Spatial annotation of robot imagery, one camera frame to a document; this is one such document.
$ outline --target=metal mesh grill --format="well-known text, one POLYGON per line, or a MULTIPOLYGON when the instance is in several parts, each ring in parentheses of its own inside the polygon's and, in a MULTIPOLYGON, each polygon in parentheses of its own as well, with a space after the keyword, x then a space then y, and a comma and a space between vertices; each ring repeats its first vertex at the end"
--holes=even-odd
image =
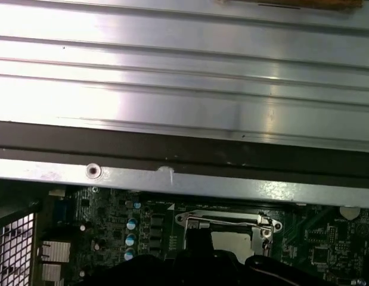
POLYGON ((34 214, 0 228, 0 286, 30 285, 34 214))

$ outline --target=black surface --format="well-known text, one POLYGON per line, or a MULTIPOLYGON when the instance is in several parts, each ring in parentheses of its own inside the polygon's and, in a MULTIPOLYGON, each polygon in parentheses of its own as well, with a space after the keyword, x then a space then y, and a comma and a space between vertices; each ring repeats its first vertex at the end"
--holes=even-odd
POLYGON ((369 153, 12 122, 0 158, 369 188, 369 153))

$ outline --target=green circuit board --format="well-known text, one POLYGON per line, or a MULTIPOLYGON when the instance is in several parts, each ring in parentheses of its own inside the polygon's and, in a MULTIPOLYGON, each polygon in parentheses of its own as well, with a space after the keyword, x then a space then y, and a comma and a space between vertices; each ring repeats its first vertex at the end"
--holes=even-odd
POLYGON ((347 220, 338 207, 209 203, 96 187, 75 188, 64 200, 72 215, 63 223, 91 226, 73 241, 68 285, 80 281, 83 270, 89 275, 140 254, 174 258, 184 246, 184 228, 175 216, 192 210, 265 214, 283 224, 273 236, 271 257, 340 285, 369 280, 369 210, 347 220))

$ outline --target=reflective metal surface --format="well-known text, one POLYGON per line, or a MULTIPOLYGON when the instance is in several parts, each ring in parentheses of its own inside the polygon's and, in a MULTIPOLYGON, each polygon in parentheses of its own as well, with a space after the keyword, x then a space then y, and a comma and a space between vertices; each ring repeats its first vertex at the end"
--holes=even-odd
POLYGON ((369 2, 0 1, 0 120, 369 151, 369 2))
POLYGON ((187 175, 171 172, 102 167, 89 179, 86 166, 0 159, 0 178, 58 184, 93 185, 167 194, 202 195, 276 202, 369 208, 369 189, 187 175))

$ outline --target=screw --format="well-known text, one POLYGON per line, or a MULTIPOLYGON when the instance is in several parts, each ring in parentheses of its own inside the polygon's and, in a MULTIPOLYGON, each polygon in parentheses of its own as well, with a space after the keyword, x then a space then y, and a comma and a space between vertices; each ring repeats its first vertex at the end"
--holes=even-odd
POLYGON ((101 176, 102 169, 95 163, 88 164, 86 167, 86 175, 89 179, 97 179, 101 176))

